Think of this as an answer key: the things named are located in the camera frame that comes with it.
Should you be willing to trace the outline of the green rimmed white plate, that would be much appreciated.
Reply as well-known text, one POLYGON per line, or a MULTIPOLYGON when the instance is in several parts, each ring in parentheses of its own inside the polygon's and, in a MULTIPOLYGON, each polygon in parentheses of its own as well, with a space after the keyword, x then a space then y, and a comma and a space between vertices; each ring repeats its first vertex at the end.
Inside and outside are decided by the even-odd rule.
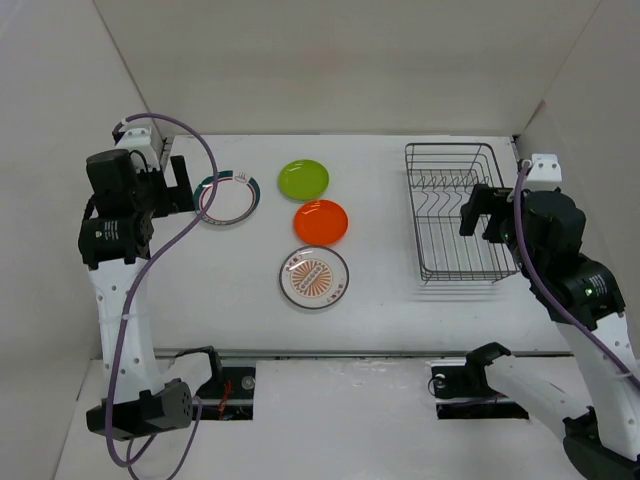
POLYGON ((214 226, 240 223, 253 214, 260 199, 260 186, 251 175, 235 170, 220 171, 215 198, 201 221, 214 226))

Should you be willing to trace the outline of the orange sunburst patterned plate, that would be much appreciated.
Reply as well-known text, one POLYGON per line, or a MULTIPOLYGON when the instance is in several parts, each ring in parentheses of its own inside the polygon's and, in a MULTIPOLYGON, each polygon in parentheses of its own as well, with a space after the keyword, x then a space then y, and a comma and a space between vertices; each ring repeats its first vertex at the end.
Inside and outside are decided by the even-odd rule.
POLYGON ((346 293, 350 271, 344 258, 324 246, 304 246, 291 252, 278 274, 284 297, 309 311, 330 308, 346 293))

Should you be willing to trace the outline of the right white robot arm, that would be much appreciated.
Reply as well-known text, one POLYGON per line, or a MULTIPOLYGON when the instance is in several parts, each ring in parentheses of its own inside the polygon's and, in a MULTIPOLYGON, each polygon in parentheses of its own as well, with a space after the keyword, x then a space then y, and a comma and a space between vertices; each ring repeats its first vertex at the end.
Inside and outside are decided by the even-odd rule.
POLYGON ((467 395, 502 394, 523 407, 558 437, 586 479, 638 478, 639 367, 617 281, 581 251, 584 212, 559 189, 477 184, 461 208, 461 235, 470 235, 482 216, 489 219, 484 238, 508 247, 570 346, 591 402, 575 402, 518 368, 497 342, 467 354, 462 369, 467 395))

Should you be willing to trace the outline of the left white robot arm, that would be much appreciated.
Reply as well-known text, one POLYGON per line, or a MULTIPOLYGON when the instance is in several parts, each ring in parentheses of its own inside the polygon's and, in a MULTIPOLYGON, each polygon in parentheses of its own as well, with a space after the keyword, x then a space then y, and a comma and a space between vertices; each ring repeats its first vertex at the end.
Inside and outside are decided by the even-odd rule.
POLYGON ((185 160, 173 156, 176 184, 137 151, 114 149, 86 161, 93 193, 83 214, 78 247, 98 306, 104 379, 114 383, 86 413, 90 432, 128 441, 190 426, 194 395, 223 387, 211 346, 179 353, 161 371, 152 345, 146 282, 152 221, 194 209, 185 160))

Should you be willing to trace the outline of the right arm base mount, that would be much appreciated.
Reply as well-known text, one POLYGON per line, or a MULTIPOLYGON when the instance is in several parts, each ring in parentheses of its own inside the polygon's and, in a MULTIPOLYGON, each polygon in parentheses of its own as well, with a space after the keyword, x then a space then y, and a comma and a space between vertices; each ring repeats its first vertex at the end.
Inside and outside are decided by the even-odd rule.
POLYGON ((477 381, 460 362, 433 362, 427 383, 438 420, 529 420, 529 413, 505 395, 477 381))

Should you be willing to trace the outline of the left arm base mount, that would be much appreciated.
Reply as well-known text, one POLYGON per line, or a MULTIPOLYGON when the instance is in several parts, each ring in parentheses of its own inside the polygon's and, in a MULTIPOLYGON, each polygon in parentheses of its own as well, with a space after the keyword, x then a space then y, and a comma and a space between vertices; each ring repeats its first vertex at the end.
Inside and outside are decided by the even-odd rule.
POLYGON ((212 379, 197 392, 202 400, 203 421, 250 421, 254 413, 256 368, 224 366, 222 379, 212 379))

